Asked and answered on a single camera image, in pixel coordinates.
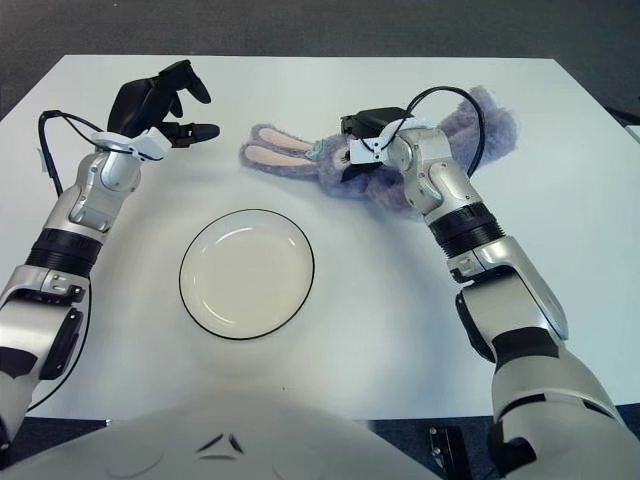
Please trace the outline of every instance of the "silver arm segment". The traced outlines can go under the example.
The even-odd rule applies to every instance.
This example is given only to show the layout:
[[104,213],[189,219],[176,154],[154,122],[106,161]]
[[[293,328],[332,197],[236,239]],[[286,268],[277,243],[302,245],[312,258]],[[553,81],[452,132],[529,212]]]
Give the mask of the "silver arm segment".
[[[171,144],[164,140],[166,153]],[[26,264],[0,295],[0,449],[18,432],[40,380],[58,378],[67,367],[88,314],[80,302],[90,270],[124,200],[140,183],[141,164],[127,153],[87,155]]]
[[640,443],[593,373],[566,348],[562,307],[506,236],[438,129],[401,130],[389,163],[465,284],[456,307],[472,346],[496,363],[490,453],[514,479],[640,478]]

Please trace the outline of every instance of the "white plate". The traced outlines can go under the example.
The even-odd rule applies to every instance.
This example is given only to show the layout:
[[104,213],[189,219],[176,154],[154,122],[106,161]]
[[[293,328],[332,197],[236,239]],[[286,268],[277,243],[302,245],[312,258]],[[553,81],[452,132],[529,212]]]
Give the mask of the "white plate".
[[261,337],[287,323],[313,282],[313,252],[302,230],[267,210],[214,220],[191,242],[180,294],[191,317],[220,337]]

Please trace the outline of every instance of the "plate rim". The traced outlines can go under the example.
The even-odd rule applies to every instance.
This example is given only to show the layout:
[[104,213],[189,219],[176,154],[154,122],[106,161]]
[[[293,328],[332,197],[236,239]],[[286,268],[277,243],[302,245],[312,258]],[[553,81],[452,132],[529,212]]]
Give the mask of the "plate rim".
[[[284,218],[285,220],[291,222],[291,224],[293,224],[294,227],[296,227],[298,229],[298,231],[302,234],[303,238],[305,239],[305,241],[307,242],[307,245],[309,246],[309,253],[311,254],[311,280],[309,281],[309,288],[307,288],[307,292],[304,295],[304,298],[302,299],[302,301],[300,302],[300,305],[298,306],[298,308],[296,308],[295,312],[293,312],[289,318],[287,318],[284,322],[282,322],[280,325],[278,325],[277,327],[269,330],[268,332],[265,333],[261,333],[260,335],[254,335],[252,337],[228,337],[226,335],[221,335],[219,333],[216,332],[212,332],[211,330],[209,330],[207,327],[205,327],[204,325],[202,325],[198,319],[191,313],[191,311],[189,310],[189,307],[187,306],[187,303],[185,302],[184,299],[184,295],[182,295],[182,268],[184,266],[184,261],[187,258],[187,254],[189,253],[189,250],[191,249],[191,246],[195,243],[195,241],[198,239],[198,237],[207,229],[209,228],[211,225],[213,225],[214,223],[222,220],[225,217],[228,217],[230,215],[234,215],[236,213],[242,213],[242,212],[266,212],[266,213],[272,213],[274,215],[278,215],[279,217]],[[218,338],[224,338],[225,340],[233,340],[235,342],[245,342],[247,340],[255,340],[256,338],[262,338],[265,337],[267,335],[271,335],[272,333],[276,332],[277,330],[280,330],[282,327],[284,327],[285,325],[287,325],[292,319],[293,317],[295,317],[298,312],[300,311],[300,309],[303,307],[303,305],[307,302],[307,298],[309,298],[309,294],[311,293],[311,287],[313,286],[313,282],[315,280],[315,275],[316,275],[316,259],[315,259],[315,255],[313,253],[313,247],[311,246],[311,242],[309,241],[309,237],[307,237],[307,234],[304,233],[304,230],[302,230],[300,228],[300,226],[294,222],[293,220],[291,220],[289,217],[287,217],[286,215],[283,215],[282,213],[279,212],[275,212],[273,210],[268,210],[266,208],[243,208],[241,210],[235,210],[233,212],[229,212],[229,213],[225,213],[224,215],[212,220],[211,222],[209,222],[208,224],[206,224],[191,240],[191,242],[189,242],[189,245],[187,245],[186,250],[184,251],[184,255],[182,255],[182,260],[180,261],[180,268],[178,269],[178,292],[180,293],[180,300],[182,301],[182,305],[184,306],[185,310],[187,311],[187,314],[191,317],[191,320],[193,320],[196,325],[198,325],[200,328],[202,328],[204,331],[206,331],[207,333],[210,333],[211,335],[215,335]]]

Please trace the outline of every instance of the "stuffed bunny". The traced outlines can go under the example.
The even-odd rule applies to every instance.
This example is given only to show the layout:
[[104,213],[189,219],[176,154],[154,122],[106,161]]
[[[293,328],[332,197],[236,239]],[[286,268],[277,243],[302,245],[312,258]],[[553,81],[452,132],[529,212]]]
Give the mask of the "stuffed bunny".
[[[482,166],[515,148],[517,127],[512,115],[499,108],[484,87],[475,87],[469,93],[485,116]],[[466,170],[478,144],[478,119],[471,103],[464,100],[438,128],[448,137],[453,158]],[[349,165],[345,159],[348,141],[346,135],[333,135],[310,143],[272,125],[259,124],[251,129],[251,139],[242,146],[240,157],[247,166],[274,175],[317,178],[329,195],[369,197],[384,208],[411,214],[413,209],[404,196],[402,175],[392,168],[383,166],[341,183],[342,173]]]

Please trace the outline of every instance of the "white table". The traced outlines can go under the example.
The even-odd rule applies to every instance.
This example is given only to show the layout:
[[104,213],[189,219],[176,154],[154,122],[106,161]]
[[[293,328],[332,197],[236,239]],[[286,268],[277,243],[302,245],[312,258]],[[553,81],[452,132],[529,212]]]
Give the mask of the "white table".
[[[24,261],[54,202],[36,152],[40,112],[60,108],[105,125],[121,84],[179,58],[64,57],[0,123],[0,278]],[[351,418],[489,414],[493,366],[468,344],[453,305],[459,286],[429,230],[238,161],[255,123],[314,140],[335,133],[341,115],[404,106],[440,84],[484,84],[516,114],[518,150],[478,171],[474,184],[562,301],[570,348],[616,403],[640,401],[640,145],[557,63],[191,60],[213,103],[184,97],[185,118],[219,123],[222,136],[145,166],[94,268],[86,351],[34,414],[126,419],[227,387],[280,392]],[[438,121],[459,100],[434,96],[418,113]],[[69,185],[89,149],[57,122],[48,136]],[[204,225],[256,207],[300,225],[314,249],[316,278],[285,328],[236,343],[190,319],[178,268]]]

